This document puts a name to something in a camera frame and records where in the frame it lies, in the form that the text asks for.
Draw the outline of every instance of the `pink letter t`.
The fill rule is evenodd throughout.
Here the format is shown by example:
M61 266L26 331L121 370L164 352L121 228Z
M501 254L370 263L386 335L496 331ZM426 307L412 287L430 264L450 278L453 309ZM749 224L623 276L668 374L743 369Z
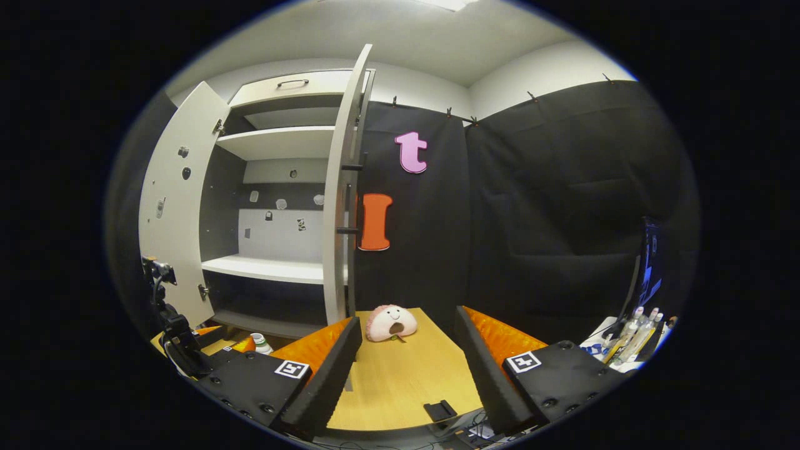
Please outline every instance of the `pink letter t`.
M406 172L418 174L428 167L426 163L418 158L419 149L428 148L428 143L419 140L419 134L416 131L394 138L394 143L400 144L400 165Z

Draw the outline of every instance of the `table surface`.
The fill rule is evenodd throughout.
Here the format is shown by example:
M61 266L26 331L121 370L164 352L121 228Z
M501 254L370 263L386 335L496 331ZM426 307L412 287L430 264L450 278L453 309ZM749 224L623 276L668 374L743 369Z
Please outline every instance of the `table surface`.
M442 400L462 415L483 408L461 348L421 308L413 335L371 342L366 321L372 311L356 311L363 342L350 369L352 391L339 398L328 428L381 431L432 424L423 404Z

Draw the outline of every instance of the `ceiling light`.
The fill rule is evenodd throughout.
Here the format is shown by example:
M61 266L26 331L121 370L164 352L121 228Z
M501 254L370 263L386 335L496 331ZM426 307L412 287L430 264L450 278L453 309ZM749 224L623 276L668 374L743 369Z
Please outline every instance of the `ceiling light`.
M458 11L467 3L476 2L477 0L417 0L417 2L427 3L429 5L438 6L448 11Z

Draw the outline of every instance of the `drawer handle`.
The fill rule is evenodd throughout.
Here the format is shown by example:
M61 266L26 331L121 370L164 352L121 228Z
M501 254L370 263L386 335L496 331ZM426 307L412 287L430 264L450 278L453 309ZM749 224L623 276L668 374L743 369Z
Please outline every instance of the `drawer handle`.
M289 81L281 81L280 83L278 83L278 87L283 86L283 83L285 82L297 82L297 81L302 81L303 84L308 84L308 80L289 80Z

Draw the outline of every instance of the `plush toy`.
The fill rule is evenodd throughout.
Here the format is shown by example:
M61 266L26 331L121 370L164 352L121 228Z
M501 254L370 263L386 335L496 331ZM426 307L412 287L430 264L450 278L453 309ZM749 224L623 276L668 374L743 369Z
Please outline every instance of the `plush toy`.
M366 338L373 342L387 340L395 335L408 336L415 331L417 320L410 311L397 305L376 307L366 321Z

